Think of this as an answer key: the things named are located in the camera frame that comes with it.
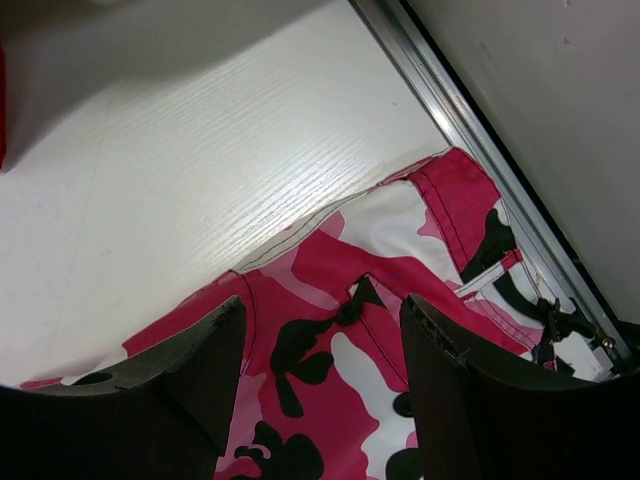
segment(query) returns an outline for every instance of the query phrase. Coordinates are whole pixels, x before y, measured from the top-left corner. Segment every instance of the pink camouflage pants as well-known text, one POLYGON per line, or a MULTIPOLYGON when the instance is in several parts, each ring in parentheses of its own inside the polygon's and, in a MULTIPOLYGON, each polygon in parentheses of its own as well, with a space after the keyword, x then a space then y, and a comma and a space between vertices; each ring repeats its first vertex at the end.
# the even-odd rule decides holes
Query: pink camouflage pants
POLYGON ((123 347, 136 355, 237 295, 248 333, 216 479, 429 478, 400 304, 417 293, 506 350, 531 352, 543 325, 505 292, 552 296, 508 225, 491 179, 452 149, 298 221, 123 347))

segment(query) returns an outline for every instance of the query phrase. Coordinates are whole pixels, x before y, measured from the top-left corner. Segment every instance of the pink fabric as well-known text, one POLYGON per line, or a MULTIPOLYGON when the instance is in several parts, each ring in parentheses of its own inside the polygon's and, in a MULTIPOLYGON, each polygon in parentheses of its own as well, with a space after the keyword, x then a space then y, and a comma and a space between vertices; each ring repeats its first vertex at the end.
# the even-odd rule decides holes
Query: pink fabric
MULTIPOLYGON (((407 252, 432 249, 437 261, 449 255, 460 272, 482 242, 485 219, 500 198, 493 183, 455 149, 418 162, 377 188, 393 182, 413 184, 424 200, 411 235, 402 237, 415 243, 407 252)), ((367 195, 354 201, 366 206, 367 195)), ((368 222, 358 228, 374 226, 383 215, 362 211, 368 222)), ((413 421, 393 407, 408 391, 399 310, 409 294, 421 295, 516 355, 539 339, 541 328, 523 327, 508 306, 482 297, 482 289, 458 298, 461 285, 443 281, 411 254, 372 253, 341 239, 345 218, 335 212, 261 268, 225 273, 123 344, 129 356, 136 355, 230 297, 242 299, 248 320, 242 376, 216 480, 421 478, 413 421), (339 323, 341 306, 362 285, 373 287, 374 299, 363 304, 360 318, 339 323)), ((520 261, 513 252, 502 267, 520 261)))
POLYGON ((62 377, 48 378, 45 380, 32 380, 28 382, 22 382, 20 388, 23 390, 32 390, 34 388, 44 388, 49 385, 57 385, 62 381, 62 377))
POLYGON ((485 218, 500 193, 487 174, 467 153, 451 150, 409 175, 429 205, 453 260, 462 270, 478 250, 485 233, 485 218))

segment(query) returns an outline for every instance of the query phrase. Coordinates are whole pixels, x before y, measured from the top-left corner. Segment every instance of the white floor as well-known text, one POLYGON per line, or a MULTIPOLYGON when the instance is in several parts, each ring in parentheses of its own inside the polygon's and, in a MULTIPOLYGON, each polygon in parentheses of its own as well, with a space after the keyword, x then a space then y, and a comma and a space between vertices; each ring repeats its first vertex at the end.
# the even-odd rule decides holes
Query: white floor
POLYGON ((346 0, 22 0, 0 31, 0 383, 98 364, 296 218, 447 146, 346 0))

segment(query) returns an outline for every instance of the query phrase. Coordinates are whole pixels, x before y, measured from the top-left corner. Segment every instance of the red object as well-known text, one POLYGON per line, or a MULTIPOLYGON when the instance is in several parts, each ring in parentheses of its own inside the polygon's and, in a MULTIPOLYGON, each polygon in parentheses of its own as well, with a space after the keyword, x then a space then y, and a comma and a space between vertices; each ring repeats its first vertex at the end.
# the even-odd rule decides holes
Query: red object
POLYGON ((2 168, 2 160, 4 160, 4 154, 7 151, 5 136, 6 80, 4 64, 4 50, 2 49, 2 45, 0 45, 0 168, 2 168))

